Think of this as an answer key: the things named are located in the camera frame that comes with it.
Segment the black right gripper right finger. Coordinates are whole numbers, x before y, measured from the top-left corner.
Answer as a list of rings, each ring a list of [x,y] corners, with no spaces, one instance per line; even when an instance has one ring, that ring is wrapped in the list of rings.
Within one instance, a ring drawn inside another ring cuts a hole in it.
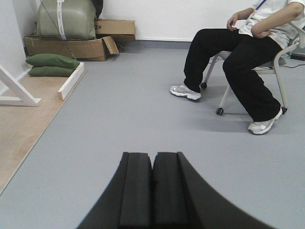
[[[212,188],[182,152],[159,152],[153,164],[155,229],[269,229]]]

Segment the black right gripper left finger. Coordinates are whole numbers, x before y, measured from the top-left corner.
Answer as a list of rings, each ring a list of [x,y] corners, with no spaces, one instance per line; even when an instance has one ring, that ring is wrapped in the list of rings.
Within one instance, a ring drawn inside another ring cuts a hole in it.
[[[78,228],[151,228],[151,182],[152,166],[148,154],[124,152],[108,186]]]

